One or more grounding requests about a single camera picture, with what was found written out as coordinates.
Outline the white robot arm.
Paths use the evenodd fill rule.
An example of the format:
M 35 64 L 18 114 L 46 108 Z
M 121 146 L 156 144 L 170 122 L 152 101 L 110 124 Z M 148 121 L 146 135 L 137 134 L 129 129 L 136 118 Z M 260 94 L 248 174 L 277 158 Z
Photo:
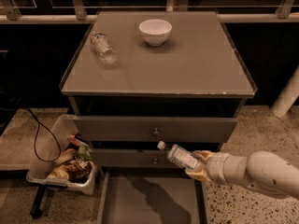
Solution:
M 262 195 L 299 200 L 299 169 L 280 156 L 257 151 L 247 157 L 223 152 L 195 151 L 199 166 L 185 173 L 198 181 L 236 185 Z

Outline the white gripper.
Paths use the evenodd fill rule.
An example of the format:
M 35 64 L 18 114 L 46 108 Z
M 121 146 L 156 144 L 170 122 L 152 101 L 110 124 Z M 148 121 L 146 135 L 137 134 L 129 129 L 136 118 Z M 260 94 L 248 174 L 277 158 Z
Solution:
M 227 185 L 228 182 L 224 175 L 224 164 L 226 160 L 230 157 L 228 153 L 221 153 L 221 152 L 211 152 L 209 150 L 195 150 L 192 154 L 200 161 L 206 162 L 206 171 L 192 171 L 186 170 L 185 173 L 190 178 L 201 181 L 207 182 L 209 178 L 220 185 Z

